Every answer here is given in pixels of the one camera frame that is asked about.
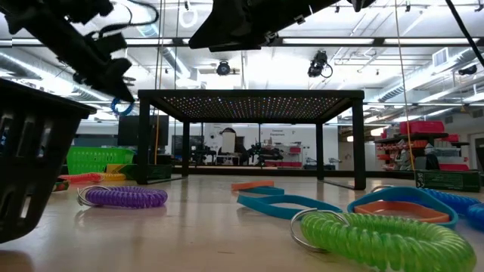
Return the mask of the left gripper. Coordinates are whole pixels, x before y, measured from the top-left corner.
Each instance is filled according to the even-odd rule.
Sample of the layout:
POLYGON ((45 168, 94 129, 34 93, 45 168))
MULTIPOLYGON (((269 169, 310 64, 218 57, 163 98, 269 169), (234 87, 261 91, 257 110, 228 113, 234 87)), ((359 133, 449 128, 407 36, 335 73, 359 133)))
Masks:
POLYGON ((91 38, 83 36, 65 19, 52 14, 37 14, 23 27, 74 68, 94 89, 127 102, 135 101, 123 81, 125 72, 132 66, 129 60, 109 61, 91 38))

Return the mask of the blue coil wristband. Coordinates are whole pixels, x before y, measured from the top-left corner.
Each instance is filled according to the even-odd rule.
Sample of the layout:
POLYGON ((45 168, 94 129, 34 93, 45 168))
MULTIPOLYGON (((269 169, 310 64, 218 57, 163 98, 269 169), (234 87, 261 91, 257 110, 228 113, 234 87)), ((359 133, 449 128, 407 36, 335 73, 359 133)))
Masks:
POLYGON ((477 203, 468 207, 467 222, 470 226, 484 232, 484 203, 477 203))
POLYGON ((422 191, 428 193, 439 201, 445 203, 447 206, 453 208, 459 215, 466 215, 469 207, 479 204, 478 199, 460 196, 453 193, 444 193, 438 190, 421 188, 422 191))
POLYGON ((116 105, 121 101, 120 98, 115 97, 110 104, 110 109, 111 111, 116 115, 116 116, 127 116, 129 115, 133 108, 135 103, 134 102, 129 102, 129 105, 124 109, 124 110, 118 110, 116 105))

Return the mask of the purple coil wristband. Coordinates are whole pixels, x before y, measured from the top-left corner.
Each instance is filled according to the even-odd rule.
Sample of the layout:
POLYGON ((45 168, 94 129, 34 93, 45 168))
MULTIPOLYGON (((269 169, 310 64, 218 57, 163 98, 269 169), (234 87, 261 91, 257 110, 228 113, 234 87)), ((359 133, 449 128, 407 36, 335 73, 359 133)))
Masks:
POLYGON ((85 206, 148 209, 164 206, 167 199, 165 190, 146 187, 93 185, 77 190, 78 203, 85 206))

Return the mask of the orange rubber band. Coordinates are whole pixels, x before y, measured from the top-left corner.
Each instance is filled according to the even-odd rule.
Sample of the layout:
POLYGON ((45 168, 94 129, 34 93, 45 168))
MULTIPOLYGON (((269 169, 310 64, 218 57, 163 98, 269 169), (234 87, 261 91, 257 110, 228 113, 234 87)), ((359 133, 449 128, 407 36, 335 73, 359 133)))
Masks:
POLYGON ((233 191, 237 191, 237 190, 253 189, 256 187, 273 187, 273 186, 274 186, 274 181, 264 180, 264 181, 251 181, 251 182, 245 182, 245 183, 232 184, 231 189, 233 191))
POLYGON ((376 201, 354 207, 355 213, 369 215, 385 215, 410 218, 427 223, 447 223, 451 217, 447 213, 439 212, 412 202, 376 201))

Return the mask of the blue rubber band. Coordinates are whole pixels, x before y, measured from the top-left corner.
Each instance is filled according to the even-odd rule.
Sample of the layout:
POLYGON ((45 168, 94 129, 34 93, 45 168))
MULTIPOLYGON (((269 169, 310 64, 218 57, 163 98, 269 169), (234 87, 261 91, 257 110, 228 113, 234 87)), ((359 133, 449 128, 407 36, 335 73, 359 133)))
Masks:
POLYGON ((243 192, 256 193, 256 194, 262 194, 262 195, 284 195, 285 194, 284 189, 278 188, 278 187, 270 187, 270 186, 243 189, 243 192))
POLYGON ((278 206, 278 204, 296 204, 303 206, 305 209, 329 210, 332 212, 342 212, 343 210, 316 199, 310 199, 297 195, 272 195, 264 197, 251 197, 239 195, 237 202, 247 208, 253 209, 265 215, 290 220, 295 214, 302 209, 287 208, 278 206))
POLYGON ((455 226, 458 222, 458 214, 453 208, 447 206, 445 203, 416 187, 377 187, 370 193, 348 204, 347 211, 350 213, 355 213, 355 206, 380 200, 412 202, 430 209, 435 209, 439 212, 447 213, 450 215, 451 220, 447 223, 436 224, 449 229, 455 229, 455 226))

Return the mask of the green coil wristband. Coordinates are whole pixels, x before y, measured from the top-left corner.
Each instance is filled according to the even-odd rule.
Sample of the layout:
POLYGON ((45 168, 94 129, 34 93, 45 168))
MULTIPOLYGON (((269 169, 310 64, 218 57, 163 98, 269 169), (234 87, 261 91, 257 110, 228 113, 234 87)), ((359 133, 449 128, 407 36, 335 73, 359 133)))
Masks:
POLYGON ((290 221, 295 242, 380 271, 473 272, 477 256, 459 233, 410 218, 306 209, 290 221))

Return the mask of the black flat screen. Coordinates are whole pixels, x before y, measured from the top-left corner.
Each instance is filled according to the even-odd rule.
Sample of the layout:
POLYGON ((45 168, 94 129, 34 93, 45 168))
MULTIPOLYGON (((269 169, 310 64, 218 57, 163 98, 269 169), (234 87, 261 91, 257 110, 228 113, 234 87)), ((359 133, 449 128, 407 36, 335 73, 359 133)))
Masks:
MULTIPOLYGON (((119 118, 117 144, 124 147, 137 146, 138 127, 139 116, 121 116, 119 118)), ((157 140, 158 147, 165 147, 168 144, 169 137, 169 117, 167 115, 150 116, 146 132, 150 137, 150 145, 153 146, 155 140, 157 140)))

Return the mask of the black plastic basket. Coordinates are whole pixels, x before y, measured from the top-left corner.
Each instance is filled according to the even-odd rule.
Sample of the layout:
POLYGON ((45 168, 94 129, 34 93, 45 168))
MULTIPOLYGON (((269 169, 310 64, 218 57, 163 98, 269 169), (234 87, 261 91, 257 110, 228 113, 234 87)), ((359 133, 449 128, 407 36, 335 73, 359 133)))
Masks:
POLYGON ((79 123, 95 108, 0 79, 0 243, 40 221, 79 123))

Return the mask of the green plastic basket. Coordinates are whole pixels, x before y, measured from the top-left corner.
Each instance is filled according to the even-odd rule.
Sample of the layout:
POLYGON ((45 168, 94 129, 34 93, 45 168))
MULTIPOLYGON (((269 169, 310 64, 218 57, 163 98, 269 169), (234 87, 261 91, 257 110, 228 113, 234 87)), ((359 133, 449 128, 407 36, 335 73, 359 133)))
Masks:
POLYGON ((104 172, 108 164, 131 164, 135 152, 119 147, 71 147, 67 154, 70 175, 104 172))

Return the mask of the white hanging loop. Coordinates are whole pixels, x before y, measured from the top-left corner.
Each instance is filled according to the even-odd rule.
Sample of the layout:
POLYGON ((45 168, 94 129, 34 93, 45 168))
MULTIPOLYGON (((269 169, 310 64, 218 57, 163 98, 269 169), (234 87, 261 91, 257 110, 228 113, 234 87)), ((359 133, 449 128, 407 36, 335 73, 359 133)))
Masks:
POLYGON ((191 28, 198 21, 198 11, 195 8, 182 9, 178 13, 179 24, 183 28, 191 28))

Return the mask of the person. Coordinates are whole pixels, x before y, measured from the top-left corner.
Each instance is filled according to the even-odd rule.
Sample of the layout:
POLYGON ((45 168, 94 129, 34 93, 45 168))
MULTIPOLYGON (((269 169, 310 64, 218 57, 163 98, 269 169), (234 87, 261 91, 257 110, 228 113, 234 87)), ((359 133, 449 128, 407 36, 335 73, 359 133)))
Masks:
POLYGON ((248 162, 248 152, 244 143, 238 140, 237 133, 233 128, 225 128, 222 131, 222 146, 218 155, 222 157, 222 164, 242 166, 248 162))

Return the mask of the black perforated metal shelf riser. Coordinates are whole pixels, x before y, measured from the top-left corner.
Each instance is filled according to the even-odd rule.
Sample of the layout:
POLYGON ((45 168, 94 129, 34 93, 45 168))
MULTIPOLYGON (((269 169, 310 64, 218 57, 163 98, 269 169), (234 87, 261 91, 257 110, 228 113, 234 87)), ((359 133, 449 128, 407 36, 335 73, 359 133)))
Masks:
POLYGON ((316 133, 316 178, 325 182, 323 125, 345 110, 352 111, 354 171, 352 190, 366 188, 363 100, 360 90, 140 90, 138 166, 136 181, 149 184, 147 167, 150 109, 155 108, 182 124, 181 175, 189 169, 189 137, 192 123, 253 123, 314 125, 316 133))

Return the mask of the black robot on workbench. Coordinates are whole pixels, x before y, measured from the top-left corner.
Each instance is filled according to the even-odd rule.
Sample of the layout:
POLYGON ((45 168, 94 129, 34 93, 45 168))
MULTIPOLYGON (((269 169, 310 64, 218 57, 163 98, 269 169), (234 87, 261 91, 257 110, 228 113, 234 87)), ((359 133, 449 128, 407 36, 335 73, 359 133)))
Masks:
POLYGON ((252 162, 254 162, 254 158, 257 157, 256 166, 260 167, 266 166, 267 160, 278 161, 284 158, 278 148, 264 147, 260 142, 252 144, 247 152, 252 159, 252 162))

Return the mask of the black light beam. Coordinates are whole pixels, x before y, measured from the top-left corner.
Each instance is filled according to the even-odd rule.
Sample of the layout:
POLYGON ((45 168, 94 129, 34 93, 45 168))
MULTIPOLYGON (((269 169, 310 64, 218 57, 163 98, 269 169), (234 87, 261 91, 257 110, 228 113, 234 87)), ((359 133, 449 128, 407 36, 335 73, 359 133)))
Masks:
MULTIPOLYGON (((155 45, 165 45, 167 47, 188 47, 188 38, 130 38, 126 39, 129 47, 154 47, 155 45)), ((466 38, 443 38, 443 37, 282 37, 271 43, 273 47, 376 47, 394 48, 398 46, 413 47, 470 47, 466 38)))

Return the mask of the rack with red bins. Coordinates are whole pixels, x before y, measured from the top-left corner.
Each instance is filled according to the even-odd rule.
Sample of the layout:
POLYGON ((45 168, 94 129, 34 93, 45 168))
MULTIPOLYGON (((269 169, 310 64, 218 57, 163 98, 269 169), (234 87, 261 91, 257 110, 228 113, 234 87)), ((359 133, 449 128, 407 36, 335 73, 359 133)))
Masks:
POLYGON ((385 128, 375 141, 376 157, 384 171, 468 171, 466 146, 449 134, 441 121, 400 122, 385 128))

